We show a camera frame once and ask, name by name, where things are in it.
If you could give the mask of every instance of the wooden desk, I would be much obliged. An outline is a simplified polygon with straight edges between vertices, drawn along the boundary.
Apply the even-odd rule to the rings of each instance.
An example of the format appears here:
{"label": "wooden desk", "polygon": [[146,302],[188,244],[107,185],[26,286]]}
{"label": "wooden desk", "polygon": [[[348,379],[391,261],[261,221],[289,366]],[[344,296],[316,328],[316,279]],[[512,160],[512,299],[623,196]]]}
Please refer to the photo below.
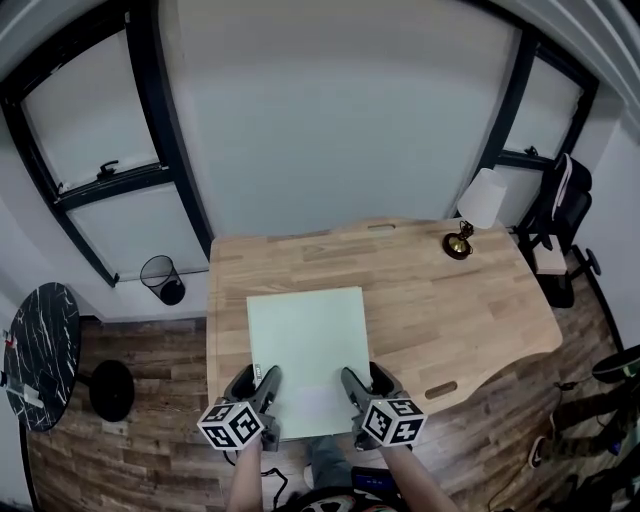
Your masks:
{"label": "wooden desk", "polygon": [[210,402],[251,364],[251,295],[362,287],[371,360],[427,414],[466,400],[513,361],[559,347],[551,308],[507,231],[479,230],[474,253],[456,261],[440,244],[458,224],[375,219],[301,236],[214,241]]}

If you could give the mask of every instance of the jeans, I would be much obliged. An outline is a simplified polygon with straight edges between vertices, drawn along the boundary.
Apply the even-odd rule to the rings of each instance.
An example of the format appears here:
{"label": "jeans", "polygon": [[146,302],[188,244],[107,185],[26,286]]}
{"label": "jeans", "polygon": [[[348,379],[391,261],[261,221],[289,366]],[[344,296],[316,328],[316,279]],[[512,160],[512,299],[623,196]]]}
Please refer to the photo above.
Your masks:
{"label": "jeans", "polygon": [[307,445],[313,488],[352,487],[351,464],[344,458],[333,436],[316,437]]}

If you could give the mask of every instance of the black marble table top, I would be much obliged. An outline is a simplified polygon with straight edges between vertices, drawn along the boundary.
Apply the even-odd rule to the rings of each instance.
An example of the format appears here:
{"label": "black marble table top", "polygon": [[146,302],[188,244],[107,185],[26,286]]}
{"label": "black marble table top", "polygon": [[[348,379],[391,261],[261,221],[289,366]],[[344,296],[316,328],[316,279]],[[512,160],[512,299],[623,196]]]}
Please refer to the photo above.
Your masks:
{"label": "black marble table top", "polygon": [[14,346],[5,348],[4,371],[38,390],[44,407],[7,392],[9,403],[28,429],[49,430],[67,408],[78,372],[80,317],[71,291],[59,283],[40,286],[18,309],[11,334]]}

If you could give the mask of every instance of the window handle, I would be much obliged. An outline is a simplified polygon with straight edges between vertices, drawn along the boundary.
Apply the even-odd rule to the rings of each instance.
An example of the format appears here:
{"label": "window handle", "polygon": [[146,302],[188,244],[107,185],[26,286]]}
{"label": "window handle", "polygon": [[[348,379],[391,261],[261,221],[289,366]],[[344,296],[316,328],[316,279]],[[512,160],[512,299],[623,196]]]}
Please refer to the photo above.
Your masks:
{"label": "window handle", "polygon": [[115,168],[107,167],[107,166],[117,164],[118,162],[119,160],[111,160],[109,162],[102,164],[100,166],[100,172],[96,174],[96,178],[98,180],[104,180],[105,178],[109,178],[110,176],[113,176],[116,172]]}

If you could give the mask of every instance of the white paper sheet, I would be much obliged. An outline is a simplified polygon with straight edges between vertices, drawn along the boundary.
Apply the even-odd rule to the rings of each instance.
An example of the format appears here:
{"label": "white paper sheet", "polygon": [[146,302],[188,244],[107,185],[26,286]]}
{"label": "white paper sheet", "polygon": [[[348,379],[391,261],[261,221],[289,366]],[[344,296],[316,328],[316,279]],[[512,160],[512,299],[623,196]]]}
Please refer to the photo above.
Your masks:
{"label": "white paper sheet", "polygon": [[248,297],[247,309],[254,371],[282,370],[269,409],[281,440],[350,432],[358,411],[340,372],[347,366],[371,383],[362,289]]}

